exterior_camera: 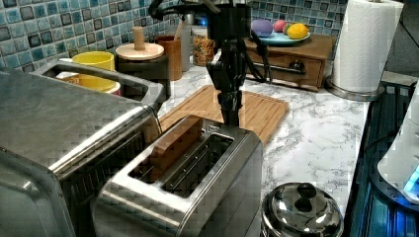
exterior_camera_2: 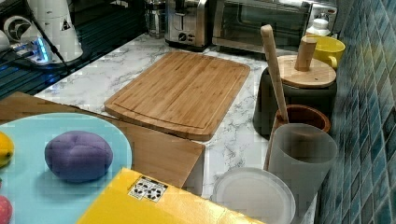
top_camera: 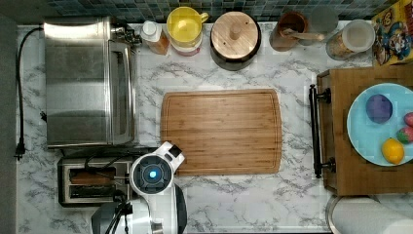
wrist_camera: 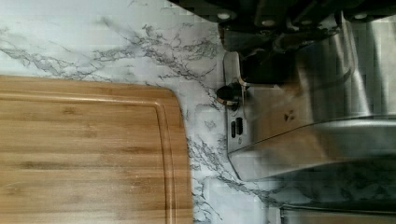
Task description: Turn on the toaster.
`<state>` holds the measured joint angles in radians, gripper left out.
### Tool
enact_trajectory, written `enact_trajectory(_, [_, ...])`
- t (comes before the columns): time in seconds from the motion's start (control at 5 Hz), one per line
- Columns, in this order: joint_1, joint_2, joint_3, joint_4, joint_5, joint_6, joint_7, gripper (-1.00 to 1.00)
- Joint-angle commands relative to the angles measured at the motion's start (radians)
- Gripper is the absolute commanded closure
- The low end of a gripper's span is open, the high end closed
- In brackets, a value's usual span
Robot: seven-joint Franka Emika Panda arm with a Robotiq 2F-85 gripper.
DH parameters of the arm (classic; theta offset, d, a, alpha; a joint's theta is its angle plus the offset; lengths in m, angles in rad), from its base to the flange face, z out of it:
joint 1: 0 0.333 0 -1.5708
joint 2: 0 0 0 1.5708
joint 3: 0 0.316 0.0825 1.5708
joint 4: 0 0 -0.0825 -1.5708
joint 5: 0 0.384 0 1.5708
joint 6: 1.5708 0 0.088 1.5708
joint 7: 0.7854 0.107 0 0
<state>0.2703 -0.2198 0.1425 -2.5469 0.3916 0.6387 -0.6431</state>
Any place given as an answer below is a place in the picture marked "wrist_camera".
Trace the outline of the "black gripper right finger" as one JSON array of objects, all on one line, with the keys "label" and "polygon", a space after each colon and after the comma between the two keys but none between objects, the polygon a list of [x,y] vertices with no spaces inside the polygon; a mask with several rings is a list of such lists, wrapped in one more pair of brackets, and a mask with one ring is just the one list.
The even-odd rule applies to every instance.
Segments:
[{"label": "black gripper right finger", "polygon": [[371,22],[395,14],[395,0],[362,0],[357,6],[343,10],[344,18],[351,22]]}]

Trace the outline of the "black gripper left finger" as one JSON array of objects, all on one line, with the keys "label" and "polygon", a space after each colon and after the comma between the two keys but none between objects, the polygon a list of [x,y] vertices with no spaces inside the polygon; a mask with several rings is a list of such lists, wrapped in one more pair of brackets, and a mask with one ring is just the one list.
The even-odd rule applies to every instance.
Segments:
[{"label": "black gripper left finger", "polygon": [[240,78],[249,84],[291,84],[298,81],[294,68],[294,56],[290,52],[276,50],[274,33],[259,31],[244,33],[229,24],[218,26],[222,46],[236,52]]}]

